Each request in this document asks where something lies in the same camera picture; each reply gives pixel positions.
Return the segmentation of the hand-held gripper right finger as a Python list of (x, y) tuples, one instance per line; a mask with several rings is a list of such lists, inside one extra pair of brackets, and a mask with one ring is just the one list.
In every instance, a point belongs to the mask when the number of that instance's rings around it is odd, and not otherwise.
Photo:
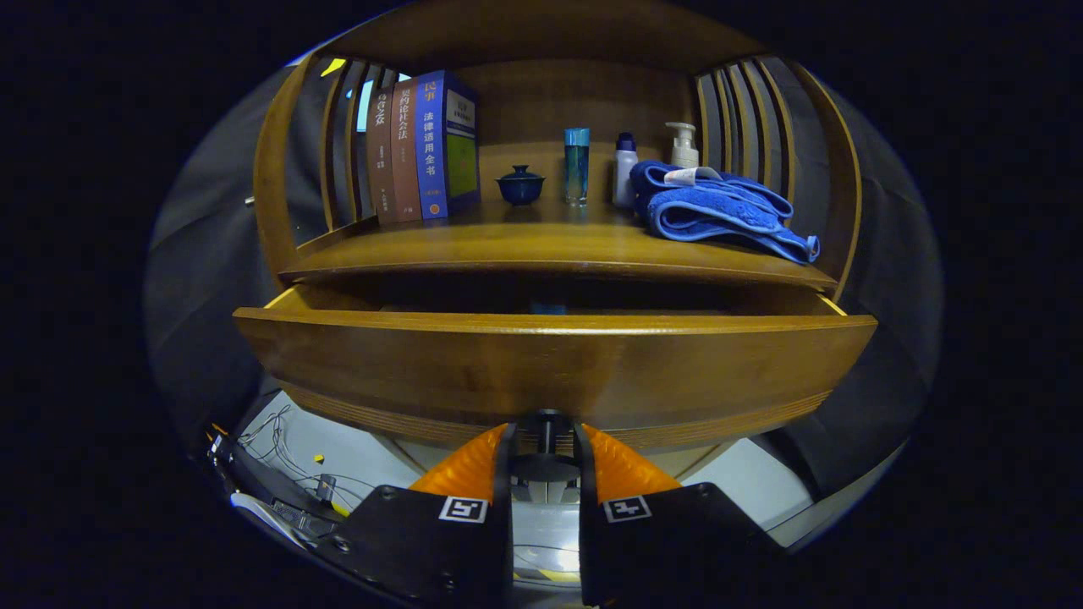
[(715, 483), (682, 485), (592, 425), (580, 461), (587, 606), (712, 606), (770, 589), (788, 552)]

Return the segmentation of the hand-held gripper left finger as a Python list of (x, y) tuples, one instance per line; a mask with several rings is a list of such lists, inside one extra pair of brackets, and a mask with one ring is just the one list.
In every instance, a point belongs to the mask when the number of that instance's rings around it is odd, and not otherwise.
[(319, 558), (413, 606), (509, 605), (514, 441), (514, 424), (498, 425), (410, 488), (377, 485)]

